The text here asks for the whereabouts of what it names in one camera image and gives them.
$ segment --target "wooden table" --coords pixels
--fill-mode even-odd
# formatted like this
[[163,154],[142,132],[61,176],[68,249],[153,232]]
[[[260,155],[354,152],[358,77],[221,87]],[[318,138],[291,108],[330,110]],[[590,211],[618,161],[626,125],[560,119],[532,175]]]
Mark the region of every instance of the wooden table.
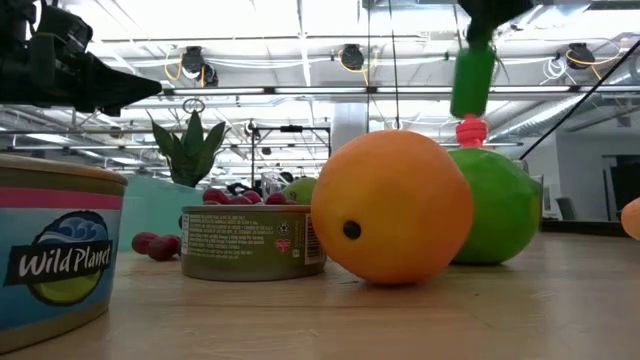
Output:
[[541,235],[506,266],[378,288],[217,283],[122,255],[111,311],[3,360],[640,359],[640,243]]

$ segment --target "wild planet logo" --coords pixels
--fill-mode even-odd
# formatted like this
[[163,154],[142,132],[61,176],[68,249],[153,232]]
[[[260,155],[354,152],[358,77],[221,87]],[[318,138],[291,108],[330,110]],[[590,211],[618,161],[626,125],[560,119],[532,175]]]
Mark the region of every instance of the wild planet logo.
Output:
[[112,246],[102,216],[92,211],[68,213],[31,245],[11,248],[4,286],[27,286],[48,305],[78,304],[111,266]]

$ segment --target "nutrition label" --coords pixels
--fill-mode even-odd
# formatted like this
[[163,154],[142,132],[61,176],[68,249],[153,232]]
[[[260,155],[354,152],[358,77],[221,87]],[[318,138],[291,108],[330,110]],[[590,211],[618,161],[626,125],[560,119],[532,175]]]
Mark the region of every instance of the nutrition label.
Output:
[[273,226],[243,215],[190,214],[183,217],[182,228],[183,254],[226,260],[253,255],[275,234]]

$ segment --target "potted plant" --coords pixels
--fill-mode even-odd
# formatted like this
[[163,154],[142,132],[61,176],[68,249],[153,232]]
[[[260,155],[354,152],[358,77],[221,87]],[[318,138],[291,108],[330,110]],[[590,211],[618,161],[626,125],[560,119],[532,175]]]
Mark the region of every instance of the potted plant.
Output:
[[153,120],[151,126],[160,153],[167,158],[173,182],[196,187],[209,174],[215,157],[220,152],[225,135],[224,122],[216,124],[206,138],[203,136],[200,115],[196,111],[191,113],[187,132],[181,138]]

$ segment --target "pink stripe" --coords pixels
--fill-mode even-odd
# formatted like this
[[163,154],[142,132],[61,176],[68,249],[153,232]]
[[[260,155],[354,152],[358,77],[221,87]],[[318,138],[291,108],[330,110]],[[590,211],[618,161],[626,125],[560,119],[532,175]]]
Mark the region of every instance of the pink stripe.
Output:
[[121,210],[122,197],[76,191],[0,188],[0,208]]

